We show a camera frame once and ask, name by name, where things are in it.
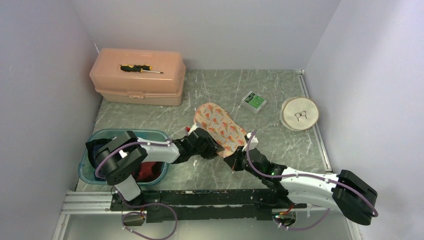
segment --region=eyeglasses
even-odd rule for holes
[[[299,122],[301,117],[305,117],[305,119],[308,119],[306,116],[306,111],[297,112],[294,114],[294,116],[297,118],[297,121]]]

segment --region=orange patterned cloth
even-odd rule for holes
[[[222,107],[208,102],[201,105],[194,114],[194,123],[206,130],[221,146],[223,151],[218,152],[221,157],[232,155],[238,146],[246,144],[247,132],[239,127]]]

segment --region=pink plastic toolbox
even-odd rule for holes
[[[148,65],[153,72],[126,72],[121,65]],[[90,77],[95,90],[111,102],[178,106],[186,66],[178,52],[103,48]]]

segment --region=gray marble table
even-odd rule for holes
[[[254,115],[240,106],[253,91],[267,104]],[[94,132],[107,129],[153,129],[170,138],[182,138],[184,128],[193,124],[196,107],[212,102],[223,107],[246,131],[257,129],[257,148],[268,160],[313,173],[325,173],[321,149],[314,130],[290,131],[280,122],[285,99],[303,96],[293,70],[188,70],[180,106],[139,105],[103,100]],[[246,171],[232,172],[221,157],[204,160],[199,156],[173,164],[165,178],[146,190],[207,190],[266,188]],[[77,191],[108,191],[110,186],[86,184]]]

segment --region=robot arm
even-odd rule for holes
[[[251,133],[246,139],[250,144],[239,146],[234,154],[224,158],[233,171],[247,171],[261,179],[264,185],[276,192],[278,201],[331,208],[358,224],[371,223],[373,210],[349,188],[359,192],[372,206],[375,205],[377,192],[355,174],[348,170],[342,170],[340,174],[309,173],[272,163],[254,148],[258,141]],[[148,141],[126,131],[99,149],[95,160],[107,183],[115,186],[125,200],[131,201],[141,194],[131,175],[142,162],[179,164],[194,155],[211,159],[222,149],[202,128],[193,127],[187,136],[167,142]]]

